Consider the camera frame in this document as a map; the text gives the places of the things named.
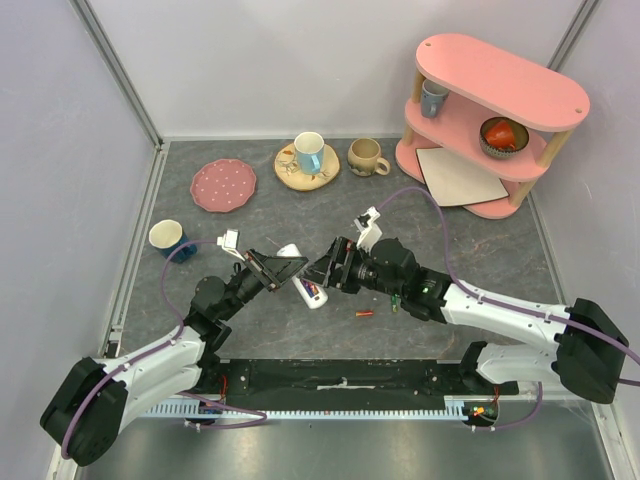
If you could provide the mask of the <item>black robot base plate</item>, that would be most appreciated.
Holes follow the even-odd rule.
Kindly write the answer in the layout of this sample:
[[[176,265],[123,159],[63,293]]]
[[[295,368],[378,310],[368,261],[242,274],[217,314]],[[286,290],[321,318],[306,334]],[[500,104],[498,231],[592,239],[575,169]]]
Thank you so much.
[[[446,396],[514,396],[519,388],[457,362],[232,359],[203,370],[190,391],[224,391],[230,405],[252,410],[382,411],[440,410]]]

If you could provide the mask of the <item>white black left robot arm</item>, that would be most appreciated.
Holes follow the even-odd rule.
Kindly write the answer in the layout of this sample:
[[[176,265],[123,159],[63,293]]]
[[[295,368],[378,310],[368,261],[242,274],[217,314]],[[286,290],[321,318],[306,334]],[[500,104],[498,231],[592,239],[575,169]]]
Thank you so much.
[[[274,291],[307,264],[304,256],[241,254],[229,280],[202,278],[186,316],[169,334],[113,359],[84,357],[62,381],[40,418],[63,459],[86,466],[99,459],[134,419],[166,398],[219,382],[217,350],[227,322],[261,291]]]

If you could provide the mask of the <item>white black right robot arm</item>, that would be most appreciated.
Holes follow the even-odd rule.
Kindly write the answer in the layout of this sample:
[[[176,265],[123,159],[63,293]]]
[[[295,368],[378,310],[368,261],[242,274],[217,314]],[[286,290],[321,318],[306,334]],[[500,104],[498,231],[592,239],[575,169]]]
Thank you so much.
[[[537,304],[483,291],[421,266],[397,239],[368,249],[344,237],[303,272],[304,280],[355,294],[397,296],[423,321],[468,326],[512,339],[510,346],[476,342],[458,368],[458,381],[477,394],[506,382],[558,382],[591,402],[613,401],[629,342],[595,302]]]

